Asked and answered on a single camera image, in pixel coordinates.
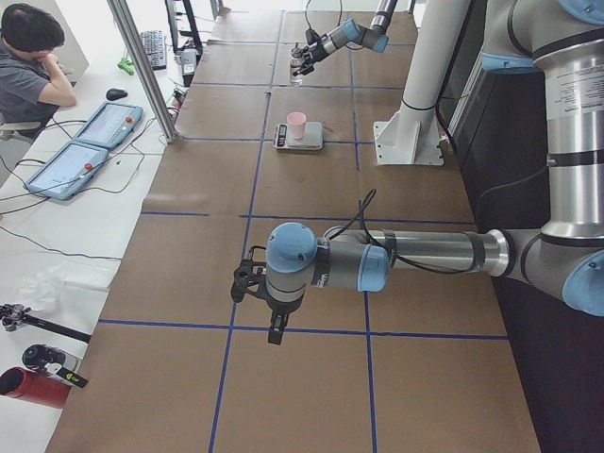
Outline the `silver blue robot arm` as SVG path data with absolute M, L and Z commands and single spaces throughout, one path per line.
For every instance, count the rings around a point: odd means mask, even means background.
M 234 275 L 231 296 L 264 300 L 279 344 L 309 286 L 381 291 L 395 267 L 509 277 L 567 306 L 603 312 L 603 5 L 490 1 L 482 67 L 545 77 L 550 218 L 536 229 L 403 232 L 339 226 L 316 236 L 300 223 L 270 234 L 265 262 Z
M 319 35 L 308 27 L 307 45 L 291 50 L 290 82 L 302 83 L 302 77 L 314 65 L 350 43 L 375 52 L 383 52 L 388 43 L 386 31 L 395 1 L 380 3 L 369 27 L 348 19 L 332 31 Z M 349 226 L 340 226 L 317 237 L 300 223 L 277 226 L 267 242 L 263 288 L 272 311 L 268 342 L 280 344 L 289 316 L 302 303 L 306 287 L 333 286 L 359 292 L 377 292 L 384 288 L 388 271 L 396 258 L 396 242 L 390 237 L 379 243 L 369 235 L 361 241 L 345 242 Z

